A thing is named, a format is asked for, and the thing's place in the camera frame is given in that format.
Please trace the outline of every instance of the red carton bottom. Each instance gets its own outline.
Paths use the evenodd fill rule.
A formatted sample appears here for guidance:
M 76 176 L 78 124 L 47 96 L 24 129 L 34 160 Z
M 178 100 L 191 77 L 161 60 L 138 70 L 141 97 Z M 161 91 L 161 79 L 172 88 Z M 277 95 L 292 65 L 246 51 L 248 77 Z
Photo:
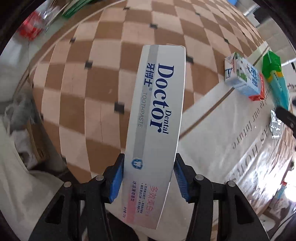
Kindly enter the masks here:
M 252 101 L 265 99 L 264 77 L 261 73 L 259 73 L 259 76 L 260 76 L 260 81 L 261 81 L 261 91 L 260 91 L 259 95 L 249 96 L 250 100 L 252 100 Z

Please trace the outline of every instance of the milk carton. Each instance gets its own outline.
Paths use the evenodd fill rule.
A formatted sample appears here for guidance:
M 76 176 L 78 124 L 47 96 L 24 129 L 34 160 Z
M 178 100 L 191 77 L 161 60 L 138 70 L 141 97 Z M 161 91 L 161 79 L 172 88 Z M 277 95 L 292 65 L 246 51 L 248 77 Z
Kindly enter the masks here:
M 145 45 L 126 141 L 122 219 L 156 229 L 177 150 L 185 83 L 185 48 Z
M 246 96 L 261 93 L 261 79 L 257 69 L 238 53 L 225 59 L 225 83 Z

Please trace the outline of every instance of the metal screw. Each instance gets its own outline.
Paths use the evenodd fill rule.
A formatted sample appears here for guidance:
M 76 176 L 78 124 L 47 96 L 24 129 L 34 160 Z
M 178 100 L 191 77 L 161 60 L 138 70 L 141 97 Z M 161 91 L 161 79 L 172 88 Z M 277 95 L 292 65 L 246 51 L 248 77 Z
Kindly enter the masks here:
M 201 181 L 201 180 L 204 179 L 204 177 L 203 177 L 203 175 L 201 175 L 201 174 L 197 174 L 197 175 L 195 176 L 195 179 Z
M 97 175 L 96 176 L 96 180 L 97 181 L 102 181 L 104 179 L 104 176 L 103 175 Z
M 69 188 L 71 185 L 72 185 L 71 182 L 65 182 L 65 183 L 64 183 L 64 187 L 65 187 L 65 188 Z
M 232 188 L 235 187 L 235 182 L 234 181 L 229 181 L 228 186 L 230 186 Z

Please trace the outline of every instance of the silver foil packet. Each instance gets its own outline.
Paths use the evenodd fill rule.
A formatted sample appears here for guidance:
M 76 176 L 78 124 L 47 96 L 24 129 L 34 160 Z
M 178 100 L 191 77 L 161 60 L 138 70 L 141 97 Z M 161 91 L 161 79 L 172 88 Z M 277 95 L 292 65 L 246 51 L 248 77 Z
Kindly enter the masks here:
M 271 110 L 270 131 L 272 139 L 279 139 L 283 130 L 283 122 L 276 117 L 276 114 Z

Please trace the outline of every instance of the brown and beige checkered cloth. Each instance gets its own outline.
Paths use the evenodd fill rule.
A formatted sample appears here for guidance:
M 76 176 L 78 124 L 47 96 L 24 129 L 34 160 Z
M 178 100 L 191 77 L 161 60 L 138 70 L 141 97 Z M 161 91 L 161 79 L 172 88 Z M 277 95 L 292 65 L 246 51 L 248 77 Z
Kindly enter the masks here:
M 69 29 L 48 50 L 30 76 L 34 99 L 56 150 L 86 182 L 124 151 L 144 44 L 186 47 L 186 111 L 224 80 L 226 56 L 248 57 L 262 43 L 226 0 L 121 1 Z

